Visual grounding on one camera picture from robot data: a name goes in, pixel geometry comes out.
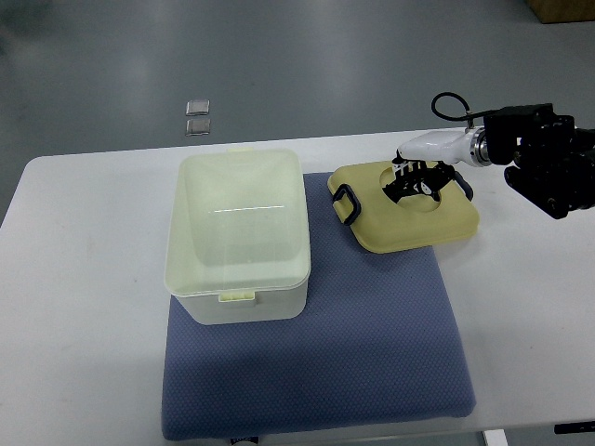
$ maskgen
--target blue mat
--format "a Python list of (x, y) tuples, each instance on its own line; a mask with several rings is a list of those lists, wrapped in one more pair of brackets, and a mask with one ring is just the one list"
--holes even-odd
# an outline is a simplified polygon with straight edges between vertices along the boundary
[(295, 319), (201, 325), (171, 299), (166, 439), (236, 438), (471, 413), (475, 397), (431, 248), (376, 255), (305, 176), (308, 302)]

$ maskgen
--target yellow lid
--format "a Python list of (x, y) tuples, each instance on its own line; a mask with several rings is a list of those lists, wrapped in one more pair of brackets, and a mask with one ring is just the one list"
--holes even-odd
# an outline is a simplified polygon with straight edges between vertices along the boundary
[[(414, 195), (394, 203), (382, 190), (392, 178), (392, 164), (379, 162), (346, 165), (328, 179), (331, 193), (347, 184), (357, 197), (361, 213), (350, 227), (368, 251), (403, 251), (465, 239), (477, 232), (479, 214), (454, 181), (440, 191), (439, 202)], [(333, 206), (342, 222), (353, 211), (347, 195)]]

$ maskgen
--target gray floor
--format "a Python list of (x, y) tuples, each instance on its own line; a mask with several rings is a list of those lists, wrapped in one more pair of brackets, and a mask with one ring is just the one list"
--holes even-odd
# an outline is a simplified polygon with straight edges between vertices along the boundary
[[(430, 112), (444, 90), (475, 111), (552, 102), (592, 128), (594, 37), (523, 0), (0, 0), (0, 217), (37, 156), (446, 127)], [(192, 98), (211, 100), (208, 136), (184, 135)]]

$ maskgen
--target metal plate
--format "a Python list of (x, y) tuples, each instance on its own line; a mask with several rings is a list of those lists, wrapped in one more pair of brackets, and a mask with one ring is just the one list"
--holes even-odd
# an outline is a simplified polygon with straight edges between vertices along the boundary
[(186, 104), (186, 116), (208, 114), (210, 101), (208, 99), (193, 99)]
[(208, 118), (189, 119), (186, 123), (186, 136), (208, 135), (211, 131), (211, 120)]

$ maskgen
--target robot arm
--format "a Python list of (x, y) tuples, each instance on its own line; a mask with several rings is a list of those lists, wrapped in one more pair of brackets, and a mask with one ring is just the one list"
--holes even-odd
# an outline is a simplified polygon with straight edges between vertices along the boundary
[[(435, 104), (444, 96), (459, 99), (465, 116), (439, 113)], [(513, 189), (554, 218), (595, 206), (595, 130), (575, 128), (572, 116), (557, 115), (551, 104), (505, 107), (470, 113), (467, 102), (442, 93), (432, 110), (450, 121), (467, 121), (466, 130), (429, 132), (405, 142), (393, 160), (395, 180), (384, 188), (398, 202), (424, 193), (438, 199), (438, 190), (456, 180), (469, 198), (469, 185), (451, 164), (508, 165), (504, 176)], [(482, 117), (483, 126), (473, 119)], [(437, 164), (430, 168), (427, 162)]]

